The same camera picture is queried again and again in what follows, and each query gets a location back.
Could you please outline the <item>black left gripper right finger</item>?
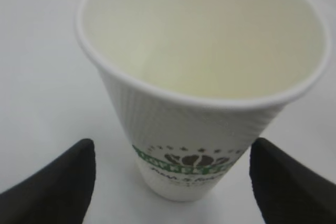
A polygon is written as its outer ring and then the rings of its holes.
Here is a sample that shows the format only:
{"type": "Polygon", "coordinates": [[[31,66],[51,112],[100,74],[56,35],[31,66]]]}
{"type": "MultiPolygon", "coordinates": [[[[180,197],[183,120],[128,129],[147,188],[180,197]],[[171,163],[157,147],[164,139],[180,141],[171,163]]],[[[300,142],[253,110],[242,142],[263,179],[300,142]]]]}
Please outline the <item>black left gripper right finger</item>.
{"type": "Polygon", "coordinates": [[[249,175],[265,223],[335,223],[335,184],[265,138],[251,146],[249,175]]]}

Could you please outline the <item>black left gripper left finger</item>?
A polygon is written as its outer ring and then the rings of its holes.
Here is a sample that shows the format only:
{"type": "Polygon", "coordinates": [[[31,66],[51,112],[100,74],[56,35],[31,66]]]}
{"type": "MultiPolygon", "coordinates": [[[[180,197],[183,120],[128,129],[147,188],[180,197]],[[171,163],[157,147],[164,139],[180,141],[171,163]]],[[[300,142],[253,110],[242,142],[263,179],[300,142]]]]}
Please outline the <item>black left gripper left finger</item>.
{"type": "Polygon", "coordinates": [[[1,223],[83,223],[96,181],[91,139],[82,139],[1,193],[1,223]]]}

